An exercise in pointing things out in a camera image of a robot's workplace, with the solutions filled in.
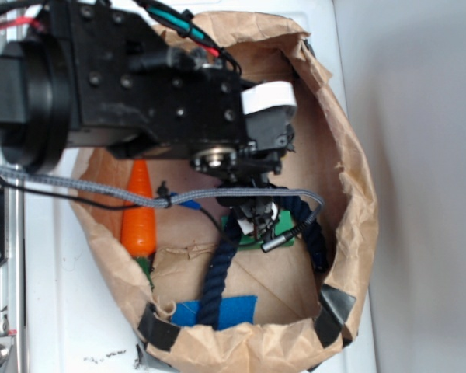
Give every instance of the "orange carrot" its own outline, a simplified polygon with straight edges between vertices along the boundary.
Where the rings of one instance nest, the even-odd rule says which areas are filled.
[[[134,161],[127,190],[141,196],[152,197],[145,160]],[[153,208],[140,207],[123,212],[121,243],[133,258],[147,257],[155,253],[157,241]]]

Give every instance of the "gray braided cable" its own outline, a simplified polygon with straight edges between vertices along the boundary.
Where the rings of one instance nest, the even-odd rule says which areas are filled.
[[[0,166],[0,176],[29,181],[31,183],[47,184],[56,187],[68,189],[83,190],[90,193],[104,194],[127,200],[133,204],[139,204],[145,207],[167,208],[169,202],[171,205],[183,204],[191,200],[200,200],[203,198],[215,197],[260,197],[260,196],[306,196],[318,202],[318,206],[313,210],[306,222],[311,224],[325,205],[324,199],[317,193],[306,189],[265,189],[265,188],[219,188],[219,189],[202,189],[192,190],[170,197],[170,200],[163,198],[146,198],[138,194],[128,192],[114,186],[101,183],[95,183],[87,180],[77,180],[61,176],[51,175],[34,175],[18,169],[11,169],[7,166]]]

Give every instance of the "brown paper bag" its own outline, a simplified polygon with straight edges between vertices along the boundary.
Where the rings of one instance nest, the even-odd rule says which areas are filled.
[[[279,16],[212,12],[194,22],[240,62],[244,78],[286,80],[294,85],[296,153],[283,161],[276,185],[307,188],[326,200],[318,218],[331,269],[315,276],[304,243],[270,253],[240,252],[228,270],[224,296],[257,295],[255,325],[214,332],[208,326],[171,327],[176,302],[200,298],[208,262],[219,240],[196,211],[156,211],[158,252],[152,292],[140,267],[119,242],[122,213],[74,204],[93,256],[147,352],[183,372],[299,372],[313,367],[354,340],[370,279],[377,239],[377,201],[370,172],[345,114],[328,86],[330,74],[304,43],[308,34]],[[162,31],[167,42],[191,48],[188,40]],[[80,152],[75,177],[125,188],[131,161],[97,149]],[[166,180],[175,192],[218,185],[188,162],[148,162],[156,186]],[[108,202],[108,197],[83,197]],[[225,214],[214,200],[201,201],[216,218]],[[142,333],[142,323],[150,330]]]

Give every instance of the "blue felt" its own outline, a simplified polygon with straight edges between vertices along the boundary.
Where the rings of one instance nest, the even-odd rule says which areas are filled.
[[[224,298],[219,306],[219,325],[217,330],[231,328],[242,322],[254,323],[257,297],[246,295],[243,297]],[[196,325],[196,314],[199,311],[199,301],[178,303],[171,322],[177,326]]]

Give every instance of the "red wire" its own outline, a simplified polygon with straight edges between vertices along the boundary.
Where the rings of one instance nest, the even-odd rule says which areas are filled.
[[[41,24],[37,19],[31,18],[31,17],[20,16],[12,21],[0,22],[0,30],[7,29],[9,27],[14,27],[14,26],[21,26],[21,25],[30,25],[34,27],[35,29],[39,29],[41,27]]]
[[[215,56],[216,58],[219,57],[219,51],[217,49],[214,49],[212,47],[206,47],[205,45],[203,44],[200,44],[200,43],[197,43],[198,45],[200,45],[203,49],[205,49],[207,52],[209,52],[210,54],[212,54],[213,56]]]

